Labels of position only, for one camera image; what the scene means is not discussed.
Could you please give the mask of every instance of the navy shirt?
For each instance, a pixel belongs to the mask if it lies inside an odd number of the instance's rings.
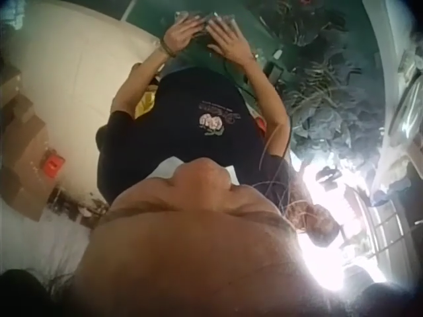
[[[281,210],[288,201],[286,162],[266,153],[243,97],[219,73],[190,68],[167,75],[150,112],[136,120],[112,113],[102,139],[98,188],[109,203],[169,157],[234,166],[240,184],[254,186]]]

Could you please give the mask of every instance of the strap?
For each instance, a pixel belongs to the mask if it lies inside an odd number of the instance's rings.
[[[166,51],[166,53],[171,57],[176,57],[176,54],[168,47],[163,39],[160,40],[161,47]]]

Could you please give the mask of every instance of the hands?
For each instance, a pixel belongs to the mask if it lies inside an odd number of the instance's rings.
[[[251,52],[250,45],[239,29],[235,20],[231,24],[223,21],[221,17],[210,20],[206,27],[212,38],[219,44],[208,45],[218,54],[245,68],[255,58]]]
[[[179,51],[188,46],[193,35],[203,30],[203,28],[204,19],[199,16],[182,18],[166,31],[163,37],[163,43],[166,47],[163,48],[170,56],[175,56]]]

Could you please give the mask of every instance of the nose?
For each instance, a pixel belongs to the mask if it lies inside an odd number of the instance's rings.
[[[228,171],[209,158],[198,158],[179,166],[174,173],[173,181],[201,188],[226,190],[231,187],[231,176]]]

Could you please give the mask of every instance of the cable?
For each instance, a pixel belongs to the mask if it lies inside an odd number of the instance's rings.
[[[255,95],[253,95],[247,89],[245,89],[240,84],[238,84],[237,81],[232,77],[232,74],[230,74],[229,70],[227,69],[227,64],[226,64],[227,63],[227,60],[224,57],[222,58],[222,60],[223,60],[223,68],[224,68],[224,70],[226,72],[226,76],[229,77],[229,79],[233,82],[233,84],[238,89],[241,89],[243,92],[249,94],[256,102],[258,102],[257,97]],[[288,142],[286,143],[286,148],[285,148],[284,154],[282,155],[282,158],[284,158],[285,155],[286,155],[286,151],[289,148],[289,144],[291,143],[291,137],[292,137],[292,118],[291,118],[291,116],[288,116],[288,118],[289,118],[289,136],[288,136]]]

